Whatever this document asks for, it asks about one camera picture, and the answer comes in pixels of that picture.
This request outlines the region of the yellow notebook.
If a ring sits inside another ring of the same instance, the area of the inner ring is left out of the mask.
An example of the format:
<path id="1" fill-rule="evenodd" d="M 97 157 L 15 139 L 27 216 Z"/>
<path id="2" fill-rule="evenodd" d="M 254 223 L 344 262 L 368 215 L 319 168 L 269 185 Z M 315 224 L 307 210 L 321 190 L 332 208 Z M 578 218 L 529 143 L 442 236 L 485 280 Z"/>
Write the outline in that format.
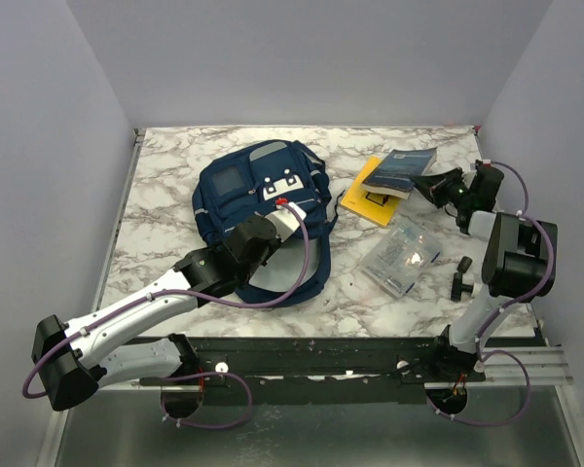
<path id="1" fill-rule="evenodd" d="M 381 159 L 368 159 L 340 201 L 340 206 L 377 226 L 386 227 L 397 210 L 400 199 L 365 191 L 361 183 L 380 164 Z"/>

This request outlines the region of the navy blue student backpack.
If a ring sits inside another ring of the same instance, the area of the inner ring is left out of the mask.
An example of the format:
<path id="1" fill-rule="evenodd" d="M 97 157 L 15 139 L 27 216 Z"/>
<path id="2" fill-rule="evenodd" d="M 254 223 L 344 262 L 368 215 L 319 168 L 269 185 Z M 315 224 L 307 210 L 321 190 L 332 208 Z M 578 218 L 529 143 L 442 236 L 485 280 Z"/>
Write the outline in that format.
<path id="1" fill-rule="evenodd" d="M 237 294 L 242 307 L 318 295 L 331 271 L 325 163 L 299 141 L 264 141 L 214 160 L 192 205 L 205 247 L 176 265 L 198 304 Z"/>

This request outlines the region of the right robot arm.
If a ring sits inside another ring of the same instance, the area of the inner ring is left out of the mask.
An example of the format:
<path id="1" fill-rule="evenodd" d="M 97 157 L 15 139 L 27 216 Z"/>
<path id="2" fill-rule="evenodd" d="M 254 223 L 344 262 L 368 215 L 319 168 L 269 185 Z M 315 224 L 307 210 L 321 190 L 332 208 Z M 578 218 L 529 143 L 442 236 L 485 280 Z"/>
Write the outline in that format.
<path id="1" fill-rule="evenodd" d="M 504 179 L 502 162 L 475 162 L 473 179 L 460 168 L 413 176 L 415 188 L 431 204 L 456 209 L 459 230 L 487 242 L 481 266 L 482 288 L 466 312 L 447 328 L 448 347 L 432 352 L 428 369 L 448 381 L 463 370 L 459 353 L 479 356 L 492 333 L 518 304 L 546 296 L 556 278 L 559 228 L 529 216 L 529 191 L 522 176 L 524 207 L 515 214 L 496 211 Z"/>

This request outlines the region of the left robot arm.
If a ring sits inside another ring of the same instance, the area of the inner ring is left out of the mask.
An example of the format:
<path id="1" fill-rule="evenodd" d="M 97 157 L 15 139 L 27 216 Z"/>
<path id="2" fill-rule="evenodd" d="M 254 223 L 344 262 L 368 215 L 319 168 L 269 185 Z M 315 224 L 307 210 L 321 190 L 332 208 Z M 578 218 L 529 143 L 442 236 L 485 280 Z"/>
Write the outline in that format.
<path id="1" fill-rule="evenodd" d="M 106 308 L 68 321 L 38 322 L 33 370 L 22 386 L 26 399 L 47 398 L 54 411 L 74 408 L 98 389 L 141 377 L 189 382 L 197 369 L 191 346 L 179 336 L 135 344 L 141 333 L 227 296 L 304 223 L 286 209 L 251 215 L 213 244 L 189 252 L 153 283 Z"/>

